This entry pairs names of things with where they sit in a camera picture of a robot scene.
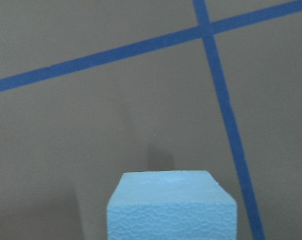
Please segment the light blue block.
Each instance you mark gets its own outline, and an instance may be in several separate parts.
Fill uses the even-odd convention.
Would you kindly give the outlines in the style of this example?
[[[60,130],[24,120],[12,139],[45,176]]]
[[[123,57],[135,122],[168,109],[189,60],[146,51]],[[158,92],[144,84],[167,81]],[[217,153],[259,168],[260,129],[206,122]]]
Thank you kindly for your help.
[[[110,240],[235,240],[238,206],[207,171],[124,173],[107,209]]]

